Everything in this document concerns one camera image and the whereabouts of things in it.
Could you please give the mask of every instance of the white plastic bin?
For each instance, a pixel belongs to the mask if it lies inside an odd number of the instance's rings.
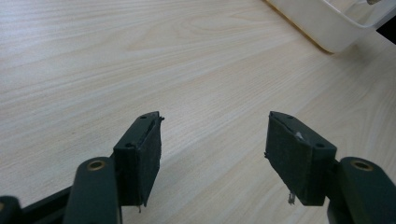
[[[396,0],[267,1],[329,52],[342,51],[396,14]]]

